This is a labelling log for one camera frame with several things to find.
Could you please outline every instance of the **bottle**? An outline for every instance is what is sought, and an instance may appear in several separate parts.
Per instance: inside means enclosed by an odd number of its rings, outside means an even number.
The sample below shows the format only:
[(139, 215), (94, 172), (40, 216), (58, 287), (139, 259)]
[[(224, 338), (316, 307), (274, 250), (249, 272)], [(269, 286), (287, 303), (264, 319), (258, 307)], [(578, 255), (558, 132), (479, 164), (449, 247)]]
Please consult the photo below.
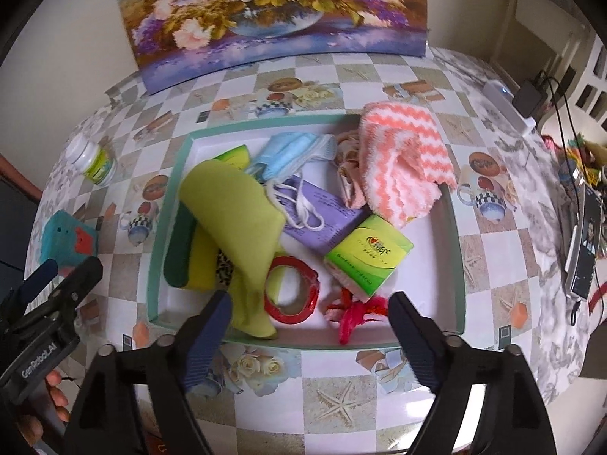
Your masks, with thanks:
[(78, 133), (66, 148), (68, 164), (99, 186), (107, 186), (116, 172), (116, 161), (105, 149)]

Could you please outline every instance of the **purple package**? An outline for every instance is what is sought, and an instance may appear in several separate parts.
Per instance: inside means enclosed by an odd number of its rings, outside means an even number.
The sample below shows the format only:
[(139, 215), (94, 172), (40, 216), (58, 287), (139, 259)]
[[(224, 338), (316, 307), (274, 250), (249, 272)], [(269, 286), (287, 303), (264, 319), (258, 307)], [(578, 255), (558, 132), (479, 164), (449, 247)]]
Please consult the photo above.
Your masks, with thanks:
[[(285, 181), (285, 184), (296, 187), (299, 185), (299, 178), (292, 176)], [(348, 209), (339, 197), (332, 195), (328, 191), (318, 188), (318, 186), (307, 181), (304, 181), (303, 185), (303, 195), (323, 217), (325, 227), (321, 231), (310, 231), (306, 228), (297, 229), (287, 224), (283, 232), (295, 238), (312, 251), (324, 256), (369, 217), (371, 211), (366, 205), (362, 209)], [(290, 190), (278, 189), (277, 191), (291, 197), (294, 196), (294, 193)], [(295, 213), (295, 204), (282, 198), (278, 200), (293, 220), (298, 220)], [(311, 226), (315, 226), (318, 224), (318, 220), (314, 215), (310, 215), (309, 223)]]

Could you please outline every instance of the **pink striped towel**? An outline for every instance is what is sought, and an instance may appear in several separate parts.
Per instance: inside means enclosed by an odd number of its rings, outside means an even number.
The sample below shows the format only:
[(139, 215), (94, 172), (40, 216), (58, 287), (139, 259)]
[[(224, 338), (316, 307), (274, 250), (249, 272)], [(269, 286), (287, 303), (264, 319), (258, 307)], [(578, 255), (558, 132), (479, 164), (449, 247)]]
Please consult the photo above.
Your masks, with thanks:
[(437, 184), (456, 187), (453, 165), (428, 109), (397, 102), (367, 104), (359, 137), (366, 200), (396, 228), (430, 212), (441, 197)]

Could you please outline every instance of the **brand logo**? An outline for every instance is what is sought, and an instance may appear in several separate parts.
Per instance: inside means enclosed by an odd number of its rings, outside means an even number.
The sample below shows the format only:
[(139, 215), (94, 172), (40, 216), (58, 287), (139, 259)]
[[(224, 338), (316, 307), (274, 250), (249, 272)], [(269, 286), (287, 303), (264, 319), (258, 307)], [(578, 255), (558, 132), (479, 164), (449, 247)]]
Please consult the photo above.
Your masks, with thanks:
[(377, 238), (373, 237), (373, 236), (369, 236), (366, 239), (366, 242), (368, 243), (368, 245), (373, 248), (377, 253), (379, 253), (380, 255), (387, 255), (388, 253), (390, 253), (390, 250), (388, 250), (385, 246), (384, 243), (382, 243), (380, 240), (378, 240)]
[(49, 344), (49, 346), (47, 348), (43, 349), (41, 354), (39, 356), (37, 356), (34, 359), (34, 361), (32, 361), (27, 368), (25, 368), (23, 371), (21, 371), (21, 376), (23, 376), (23, 378), (27, 379), (56, 350), (57, 350), (57, 345), (55, 344), (55, 342), (51, 342)]

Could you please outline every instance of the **hand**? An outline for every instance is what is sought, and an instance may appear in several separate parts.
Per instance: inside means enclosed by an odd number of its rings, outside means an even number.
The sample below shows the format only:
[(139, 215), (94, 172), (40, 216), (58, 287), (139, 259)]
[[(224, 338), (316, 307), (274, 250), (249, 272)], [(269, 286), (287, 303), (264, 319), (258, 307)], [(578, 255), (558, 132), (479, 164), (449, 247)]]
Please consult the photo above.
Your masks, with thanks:
[[(49, 389), (49, 394), (53, 399), (53, 403), (57, 408), (57, 416), (63, 422), (70, 420), (70, 413), (66, 409), (68, 405), (68, 398), (63, 394), (61, 390), (57, 388), (57, 385), (61, 382), (61, 374), (57, 370), (51, 371), (46, 375), (46, 385)], [(20, 416), (17, 420), (17, 426), (23, 438), (30, 446), (33, 446), (37, 441), (42, 439), (42, 423), (34, 416)]]

